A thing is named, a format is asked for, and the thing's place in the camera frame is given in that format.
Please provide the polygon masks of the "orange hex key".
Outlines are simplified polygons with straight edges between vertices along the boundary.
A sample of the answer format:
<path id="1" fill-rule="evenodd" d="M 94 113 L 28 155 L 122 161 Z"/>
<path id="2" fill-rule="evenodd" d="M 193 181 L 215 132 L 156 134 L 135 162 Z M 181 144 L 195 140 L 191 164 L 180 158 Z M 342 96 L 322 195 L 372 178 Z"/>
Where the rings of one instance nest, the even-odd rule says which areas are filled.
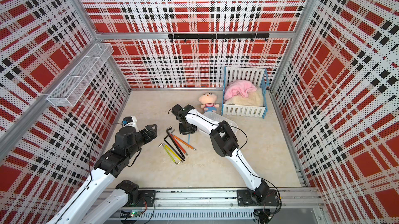
<path id="1" fill-rule="evenodd" d="M 180 143 L 184 144 L 185 146 L 187 146 L 189 149 L 192 149 L 194 151 L 197 151 L 196 148 L 194 148 L 193 146 L 191 146 L 190 144 L 188 144 L 187 142 L 183 141 L 182 139 L 180 139 L 179 137 L 175 136 L 172 134 L 172 137 L 174 137 L 177 141 L 179 141 Z"/>

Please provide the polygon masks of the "red hex key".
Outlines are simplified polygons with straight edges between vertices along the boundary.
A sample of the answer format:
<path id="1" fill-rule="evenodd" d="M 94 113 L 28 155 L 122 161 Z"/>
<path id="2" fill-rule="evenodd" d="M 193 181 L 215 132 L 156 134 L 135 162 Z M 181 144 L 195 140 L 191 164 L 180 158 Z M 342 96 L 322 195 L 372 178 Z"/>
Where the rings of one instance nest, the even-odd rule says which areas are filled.
<path id="1" fill-rule="evenodd" d="M 171 136 L 173 137 L 173 139 L 175 140 L 177 146 L 179 147 L 179 149 L 184 153 L 185 156 L 188 156 L 188 153 L 186 152 L 186 150 L 182 147 L 182 145 L 179 143 L 177 137 L 173 134 L 174 129 L 170 132 Z"/>

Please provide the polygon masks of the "thin black hex key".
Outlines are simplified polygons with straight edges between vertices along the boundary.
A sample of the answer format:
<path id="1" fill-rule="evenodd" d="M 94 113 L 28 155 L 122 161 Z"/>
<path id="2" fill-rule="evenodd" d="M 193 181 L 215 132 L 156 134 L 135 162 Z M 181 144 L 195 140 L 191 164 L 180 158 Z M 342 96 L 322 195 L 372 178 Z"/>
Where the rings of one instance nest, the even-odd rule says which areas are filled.
<path id="1" fill-rule="evenodd" d="M 170 143 L 167 141 L 168 138 L 169 138 L 168 136 L 164 137 L 164 142 L 165 142 L 165 145 L 166 145 L 166 149 L 169 152 L 171 152 L 171 154 L 174 157 L 176 157 L 179 160 L 179 162 L 184 162 L 183 158 L 173 149 L 173 147 L 170 146 Z"/>

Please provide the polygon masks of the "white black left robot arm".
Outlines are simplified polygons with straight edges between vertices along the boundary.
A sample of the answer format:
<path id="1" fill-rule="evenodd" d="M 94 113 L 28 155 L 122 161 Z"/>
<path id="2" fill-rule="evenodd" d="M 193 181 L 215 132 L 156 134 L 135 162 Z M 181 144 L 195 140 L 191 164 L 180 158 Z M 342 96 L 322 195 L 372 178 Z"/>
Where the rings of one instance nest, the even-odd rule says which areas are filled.
<path id="1" fill-rule="evenodd" d="M 142 146 L 158 136 L 156 124 L 137 131 L 135 124 L 123 126 L 115 135 L 113 147 L 103 154 L 90 171 L 89 178 L 49 224 L 103 224 L 117 210 L 140 202 L 139 186 L 129 180 L 120 182 L 112 193 L 95 208 L 91 208 L 103 191 L 132 163 Z"/>

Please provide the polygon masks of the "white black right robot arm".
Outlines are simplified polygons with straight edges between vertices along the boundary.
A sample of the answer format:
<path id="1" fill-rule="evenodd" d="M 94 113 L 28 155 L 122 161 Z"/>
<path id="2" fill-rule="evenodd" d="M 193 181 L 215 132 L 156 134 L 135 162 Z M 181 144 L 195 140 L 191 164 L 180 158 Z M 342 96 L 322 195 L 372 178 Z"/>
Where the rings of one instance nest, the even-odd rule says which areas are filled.
<path id="1" fill-rule="evenodd" d="M 182 135 L 196 131 L 209 135 L 214 151 L 228 159 L 242 177 L 246 189 L 238 191 L 238 203 L 242 206 L 275 206 L 279 208 L 281 196 L 278 189 L 269 181 L 261 178 L 244 157 L 236 132 L 240 130 L 235 124 L 216 113 L 201 114 L 191 105 L 175 105 L 172 115 L 179 121 L 179 132 Z"/>

